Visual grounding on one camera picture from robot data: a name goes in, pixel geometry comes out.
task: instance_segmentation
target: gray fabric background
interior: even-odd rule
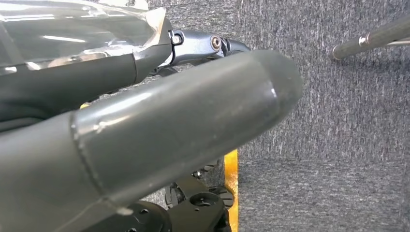
[[[150,1],[160,6],[175,28],[278,50],[304,78],[294,113],[239,149],[241,232],[410,231],[410,48],[326,57],[410,1]],[[147,199],[163,204],[161,191]]]

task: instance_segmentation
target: black plastic part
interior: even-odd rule
[[[170,217],[157,204],[139,201],[128,207],[132,215],[114,215],[83,232],[171,232]]]
[[[0,76],[0,132],[78,109],[129,86],[137,73],[132,54]]]
[[[208,191],[218,195],[222,199],[226,209],[233,206],[234,195],[225,186],[209,187]],[[168,209],[182,203],[186,200],[186,198],[187,197],[184,195],[184,192],[179,188],[177,183],[173,183],[165,188],[165,203],[167,204]]]
[[[210,187],[209,192],[218,195],[225,208],[229,209],[234,205],[234,195],[225,186]]]
[[[178,181],[187,194],[180,204],[165,211],[160,206],[139,201],[128,209],[129,216],[114,215],[83,232],[231,232],[228,210],[222,199],[189,176]]]
[[[226,57],[234,55],[236,53],[250,51],[249,47],[247,47],[245,44],[239,41],[230,40],[230,39],[222,39],[221,41],[222,41],[222,51]]]

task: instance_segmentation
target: metal clamp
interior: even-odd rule
[[[174,66],[192,64],[194,66],[250,49],[243,43],[224,39],[218,35],[192,31],[172,30],[169,32],[172,57],[156,68],[151,75],[162,77],[177,73]]]

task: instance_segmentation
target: gray tube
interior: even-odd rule
[[[272,51],[209,62],[0,137],[1,232],[76,232],[280,122],[301,96]]]
[[[351,39],[335,46],[330,52],[331,59],[343,59],[376,47],[402,40],[410,36],[410,15],[383,25],[365,36]]]

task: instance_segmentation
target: clear plastic wrap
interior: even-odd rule
[[[165,9],[79,0],[0,2],[0,75],[133,53],[160,41]]]

